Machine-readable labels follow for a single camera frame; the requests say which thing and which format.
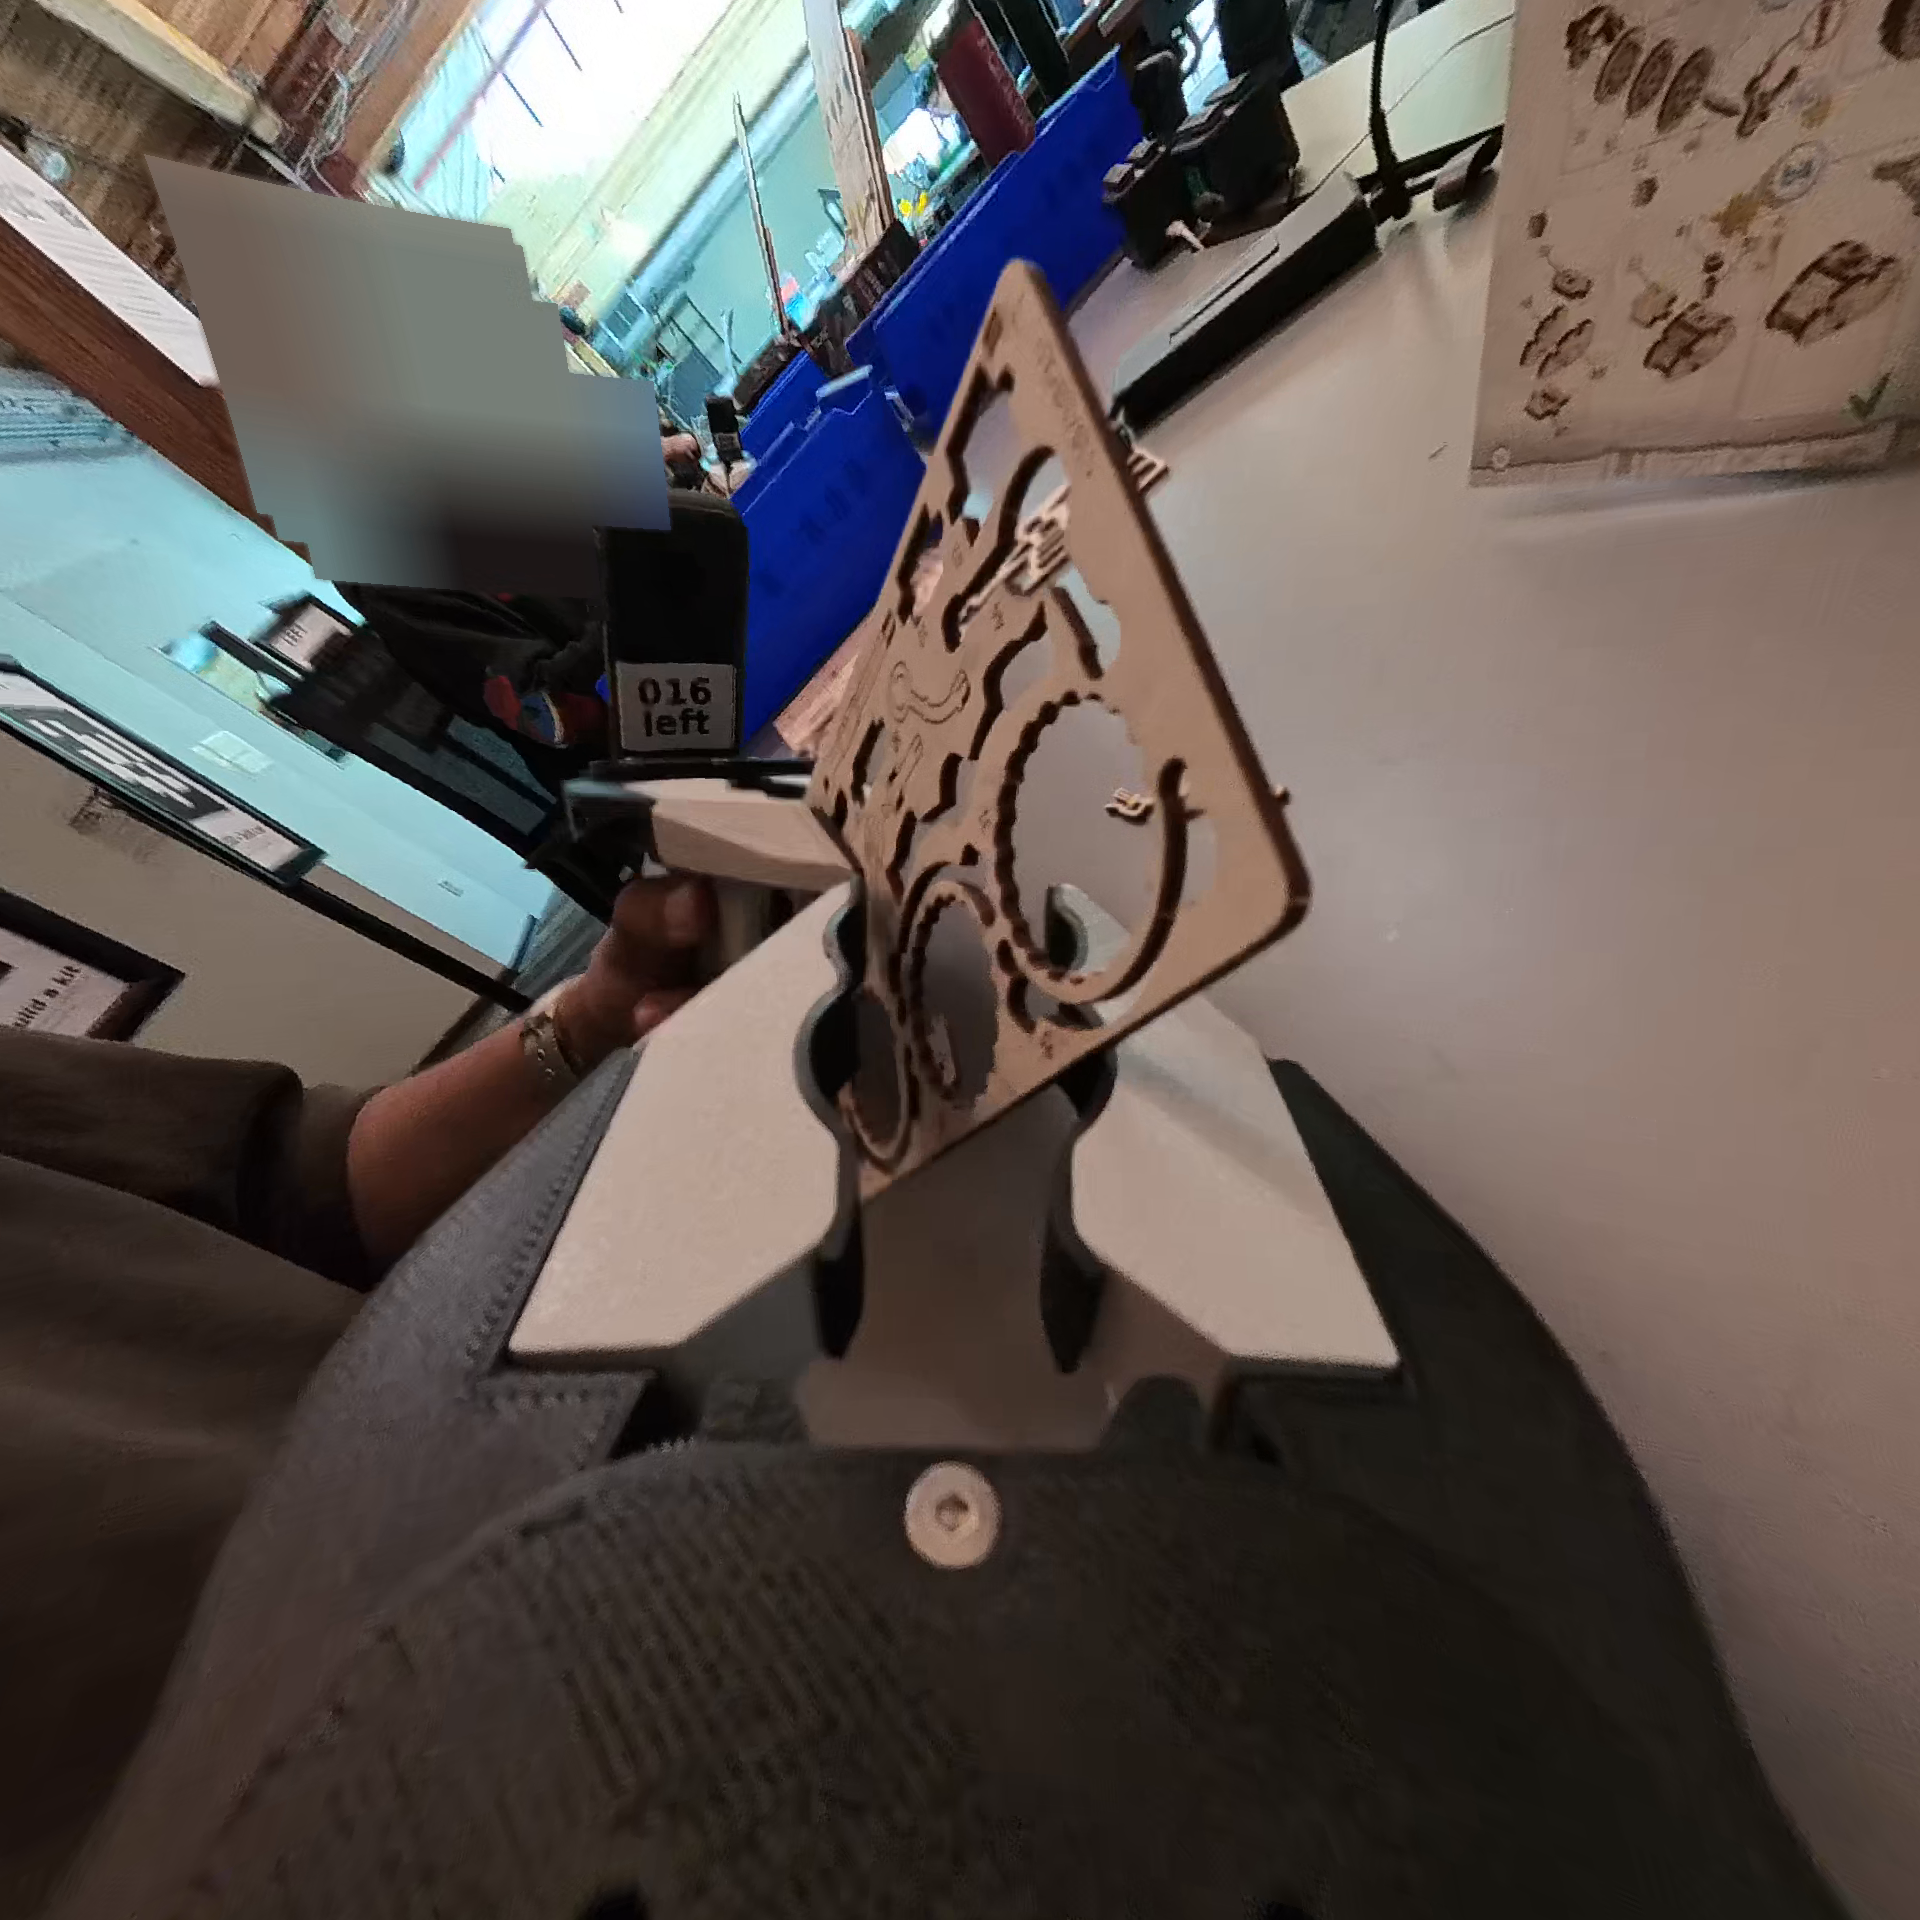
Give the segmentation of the small framed sign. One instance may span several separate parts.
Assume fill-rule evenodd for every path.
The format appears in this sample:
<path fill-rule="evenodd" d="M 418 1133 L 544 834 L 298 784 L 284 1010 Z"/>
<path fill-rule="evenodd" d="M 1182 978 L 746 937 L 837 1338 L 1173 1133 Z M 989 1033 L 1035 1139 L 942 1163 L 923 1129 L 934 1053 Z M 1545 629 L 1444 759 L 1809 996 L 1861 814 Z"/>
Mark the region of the small framed sign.
<path fill-rule="evenodd" d="M 270 608 L 268 623 L 253 637 L 280 678 L 308 678 L 335 659 L 364 629 L 355 616 L 335 609 L 316 593 L 284 596 Z"/>

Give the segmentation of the white wall poster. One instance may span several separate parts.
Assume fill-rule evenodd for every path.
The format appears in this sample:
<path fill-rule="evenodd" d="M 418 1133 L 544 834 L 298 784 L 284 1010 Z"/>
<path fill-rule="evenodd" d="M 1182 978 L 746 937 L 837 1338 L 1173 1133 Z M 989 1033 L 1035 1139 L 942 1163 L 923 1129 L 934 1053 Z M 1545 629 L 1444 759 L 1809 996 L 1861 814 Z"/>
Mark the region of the white wall poster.
<path fill-rule="evenodd" d="M 4 145 L 4 228 L 142 334 L 195 385 L 218 385 L 199 317 L 11 145 Z"/>

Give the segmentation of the illustrated instruction booklet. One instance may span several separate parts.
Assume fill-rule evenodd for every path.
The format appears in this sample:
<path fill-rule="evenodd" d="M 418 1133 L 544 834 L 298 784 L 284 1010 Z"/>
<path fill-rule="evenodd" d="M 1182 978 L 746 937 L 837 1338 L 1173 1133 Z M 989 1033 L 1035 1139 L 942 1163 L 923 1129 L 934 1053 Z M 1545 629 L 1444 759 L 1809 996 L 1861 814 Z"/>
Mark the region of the illustrated instruction booklet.
<path fill-rule="evenodd" d="M 1476 482 L 1916 461 L 1916 2 L 1518 2 Z"/>

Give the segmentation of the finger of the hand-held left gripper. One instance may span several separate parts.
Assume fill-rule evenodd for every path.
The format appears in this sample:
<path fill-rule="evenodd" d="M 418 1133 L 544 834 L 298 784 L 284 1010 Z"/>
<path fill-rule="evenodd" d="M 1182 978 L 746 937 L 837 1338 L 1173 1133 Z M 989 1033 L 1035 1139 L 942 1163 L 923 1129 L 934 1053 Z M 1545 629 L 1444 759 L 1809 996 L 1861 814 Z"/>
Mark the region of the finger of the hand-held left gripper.
<path fill-rule="evenodd" d="M 654 862 L 675 874 L 783 892 L 828 892 L 853 874 L 808 801 L 755 788 L 646 788 L 646 834 Z"/>

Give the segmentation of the grey desk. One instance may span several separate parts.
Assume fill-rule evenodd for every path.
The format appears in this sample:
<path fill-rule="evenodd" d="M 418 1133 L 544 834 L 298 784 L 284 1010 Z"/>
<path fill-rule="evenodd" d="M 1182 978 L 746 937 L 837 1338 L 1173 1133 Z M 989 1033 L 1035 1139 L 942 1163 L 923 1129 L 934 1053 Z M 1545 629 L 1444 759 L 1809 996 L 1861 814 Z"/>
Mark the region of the grey desk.
<path fill-rule="evenodd" d="M 1145 430 L 1313 888 L 1218 1002 L 1529 1294 L 1916 1915 L 1916 465 L 1474 485 L 1491 237 L 1390 228 Z"/>

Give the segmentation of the person's left forearm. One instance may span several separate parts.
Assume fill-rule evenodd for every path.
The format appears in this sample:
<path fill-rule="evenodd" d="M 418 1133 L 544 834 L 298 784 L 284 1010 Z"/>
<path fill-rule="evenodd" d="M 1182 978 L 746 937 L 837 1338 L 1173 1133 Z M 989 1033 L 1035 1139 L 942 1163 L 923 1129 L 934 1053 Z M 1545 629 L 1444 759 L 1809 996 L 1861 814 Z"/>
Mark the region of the person's left forearm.
<path fill-rule="evenodd" d="M 368 1288 L 579 1083 L 531 1018 L 380 1091 L 4 1035 L 4 1281 L 280 1259 Z"/>

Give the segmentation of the dark red bottle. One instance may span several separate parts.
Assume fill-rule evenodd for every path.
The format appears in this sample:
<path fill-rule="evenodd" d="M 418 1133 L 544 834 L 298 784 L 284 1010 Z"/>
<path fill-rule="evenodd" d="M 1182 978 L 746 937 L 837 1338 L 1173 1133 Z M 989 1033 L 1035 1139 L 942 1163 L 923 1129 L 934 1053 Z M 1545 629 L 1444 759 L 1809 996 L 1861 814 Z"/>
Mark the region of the dark red bottle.
<path fill-rule="evenodd" d="M 1025 154 L 1040 125 L 985 24 L 962 6 L 948 43 L 948 87 L 989 165 Z"/>

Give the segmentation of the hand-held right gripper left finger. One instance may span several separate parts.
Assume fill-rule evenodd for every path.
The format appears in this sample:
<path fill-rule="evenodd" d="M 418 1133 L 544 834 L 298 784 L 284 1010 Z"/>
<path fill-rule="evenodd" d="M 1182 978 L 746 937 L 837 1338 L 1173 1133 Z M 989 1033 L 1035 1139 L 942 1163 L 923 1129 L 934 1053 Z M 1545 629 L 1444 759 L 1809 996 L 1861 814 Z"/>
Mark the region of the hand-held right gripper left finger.
<path fill-rule="evenodd" d="M 509 1335 L 531 1368 L 638 1366 L 672 1383 L 798 1381 L 863 1309 L 858 1152 L 837 1115 L 844 881 L 654 1035 Z"/>

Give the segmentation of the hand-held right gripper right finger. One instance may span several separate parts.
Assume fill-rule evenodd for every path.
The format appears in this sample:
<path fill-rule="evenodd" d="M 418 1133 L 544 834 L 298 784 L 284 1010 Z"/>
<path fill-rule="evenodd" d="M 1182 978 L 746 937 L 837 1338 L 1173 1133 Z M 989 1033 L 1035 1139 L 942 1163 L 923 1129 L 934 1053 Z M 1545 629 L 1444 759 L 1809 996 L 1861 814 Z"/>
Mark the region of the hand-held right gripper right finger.
<path fill-rule="evenodd" d="M 1042 1333 L 1097 1383 L 1390 1381 L 1361 1264 L 1258 1037 L 1195 992 L 1061 1091 Z"/>

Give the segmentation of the black framed floor sign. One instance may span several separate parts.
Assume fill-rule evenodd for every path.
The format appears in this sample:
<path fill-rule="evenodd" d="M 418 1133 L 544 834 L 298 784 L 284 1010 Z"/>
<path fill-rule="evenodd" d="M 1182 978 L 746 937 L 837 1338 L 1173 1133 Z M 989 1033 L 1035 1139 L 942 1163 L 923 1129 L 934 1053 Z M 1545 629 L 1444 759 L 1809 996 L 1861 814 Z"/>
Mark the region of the black framed floor sign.
<path fill-rule="evenodd" d="M 199 845 L 274 888 L 298 888 L 324 864 L 316 841 L 232 801 L 212 781 L 120 732 L 14 655 L 4 655 L 4 732 L 101 788 L 113 802 L 167 834 Z"/>

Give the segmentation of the black desktop gadgets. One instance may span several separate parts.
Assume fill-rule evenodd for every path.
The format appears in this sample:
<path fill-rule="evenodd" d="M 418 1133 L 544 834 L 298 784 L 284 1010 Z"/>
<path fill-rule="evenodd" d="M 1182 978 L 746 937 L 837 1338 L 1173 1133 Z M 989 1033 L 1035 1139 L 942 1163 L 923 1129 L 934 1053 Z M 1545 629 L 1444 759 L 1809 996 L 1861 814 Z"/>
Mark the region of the black desktop gadgets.
<path fill-rule="evenodd" d="M 1141 274 L 1294 206 L 1299 141 L 1284 91 L 1278 67 L 1247 73 L 1175 130 L 1142 137 L 1108 165 L 1099 206 L 1120 221 L 1120 251 Z"/>

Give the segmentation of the wooden puzzle sheet gear holes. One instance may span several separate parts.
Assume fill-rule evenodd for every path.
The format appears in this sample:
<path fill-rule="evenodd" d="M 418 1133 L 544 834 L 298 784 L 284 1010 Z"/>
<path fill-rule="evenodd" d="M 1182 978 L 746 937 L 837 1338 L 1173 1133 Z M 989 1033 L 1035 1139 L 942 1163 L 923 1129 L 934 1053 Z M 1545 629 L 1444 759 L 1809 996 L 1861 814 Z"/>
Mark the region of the wooden puzzle sheet gear holes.
<path fill-rule="evenodd" d="M 873 1202 L 1284 940 L 1309 873 L 1033 260 L 995 278 L 856 641 L 808 809 L 858 883 L 890 1107 L 837 1103 Z M 1095 708 L 1141 753 L 1159 867 L 1122 947 L 1068 964 L 1019 899 L 1019 791 Z"/>

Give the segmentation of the person's left hand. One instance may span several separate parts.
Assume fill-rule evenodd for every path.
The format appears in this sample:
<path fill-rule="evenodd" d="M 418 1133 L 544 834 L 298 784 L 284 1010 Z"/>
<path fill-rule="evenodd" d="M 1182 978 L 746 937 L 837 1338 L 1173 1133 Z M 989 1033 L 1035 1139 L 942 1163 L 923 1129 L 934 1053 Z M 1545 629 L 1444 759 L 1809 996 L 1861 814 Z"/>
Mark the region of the person's left hand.
<path fill-rule="evenodd" d="M 575 1063 L 593 1068 L 669 1018 L 703 982 L 711 929 L 710 877 L 629 877 L 611 903 L 611 925 L 585 974 L 554 1005 Z"/>

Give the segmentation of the long blue plastic bin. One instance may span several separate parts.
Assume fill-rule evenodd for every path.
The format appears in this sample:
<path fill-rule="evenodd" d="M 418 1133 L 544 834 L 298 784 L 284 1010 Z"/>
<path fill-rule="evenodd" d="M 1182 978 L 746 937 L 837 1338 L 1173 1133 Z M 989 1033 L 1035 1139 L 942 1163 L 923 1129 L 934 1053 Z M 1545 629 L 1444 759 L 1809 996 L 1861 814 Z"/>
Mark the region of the long blue plastic bin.
<path fill-rule="evenodd" d="M 1005 264 L 1040 266 L 1068 309 L 1122 251 L 1122 219 L 1099 188 L 1141 137 L 1120 55 L 1108 55 L 1042 113 L 1033 145 L 984 179 L 853 331 L 856 361 L 899 394 L 921 443 L 948 420 Z"/>

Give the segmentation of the person's brown jacket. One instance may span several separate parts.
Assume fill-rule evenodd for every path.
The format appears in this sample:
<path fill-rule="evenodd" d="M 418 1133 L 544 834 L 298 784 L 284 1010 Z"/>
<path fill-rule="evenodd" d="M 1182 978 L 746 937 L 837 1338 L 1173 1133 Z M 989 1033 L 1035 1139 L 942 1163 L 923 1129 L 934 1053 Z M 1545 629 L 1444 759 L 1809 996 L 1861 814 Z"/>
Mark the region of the person's brown jacket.
<path fill-rule="evenodd" d="M 199 1219 L 4 1163 L 4 1915 L 106 1812 L 368 1281 L 340 1197 Z"/>

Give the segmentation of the small blue plastic bin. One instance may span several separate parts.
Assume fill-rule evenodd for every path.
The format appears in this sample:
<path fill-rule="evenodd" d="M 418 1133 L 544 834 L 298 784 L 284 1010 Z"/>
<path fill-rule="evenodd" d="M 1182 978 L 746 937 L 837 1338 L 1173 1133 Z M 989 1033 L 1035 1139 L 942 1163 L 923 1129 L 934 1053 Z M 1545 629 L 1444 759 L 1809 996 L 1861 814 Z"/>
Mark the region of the small blue plastic bin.
<path fill-rule="evenodd" d="M 757 407 L 741 420 L 741 448 L 751 463 L 767 463 L 770 448 L 788 433 L 788 426 L 808 426 L 816 411 L 845 411 L 858 405 L 874 382 L 873 364 L 853 364 L 844 376 L 832 376 L 800 353 L 760 394 Z"/>

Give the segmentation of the black framed picture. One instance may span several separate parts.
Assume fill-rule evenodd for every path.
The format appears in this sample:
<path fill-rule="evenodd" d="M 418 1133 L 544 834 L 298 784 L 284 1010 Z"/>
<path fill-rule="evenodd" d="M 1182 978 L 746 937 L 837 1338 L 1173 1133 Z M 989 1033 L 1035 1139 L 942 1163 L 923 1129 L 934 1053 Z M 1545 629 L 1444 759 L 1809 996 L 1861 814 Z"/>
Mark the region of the black framed picture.
<path fill-rule="evenodd" d="M 158 957 L 4 892 L 4 1027 L 131 1041 L 184 974 Z"/>

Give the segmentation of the black flat device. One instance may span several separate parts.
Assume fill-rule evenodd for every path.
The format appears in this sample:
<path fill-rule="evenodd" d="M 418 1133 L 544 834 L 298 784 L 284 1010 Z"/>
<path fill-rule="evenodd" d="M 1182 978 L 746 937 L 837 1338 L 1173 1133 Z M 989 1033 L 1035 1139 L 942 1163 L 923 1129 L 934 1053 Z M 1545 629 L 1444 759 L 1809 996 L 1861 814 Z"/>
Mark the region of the black flat device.
<path fill-rule="evenodd" d="M 1111 419 L 1141 430 L 1313 301 L 1377 257 L 1377 221 L 1353 172 L 1333 172 L 1112 373 Z"/>

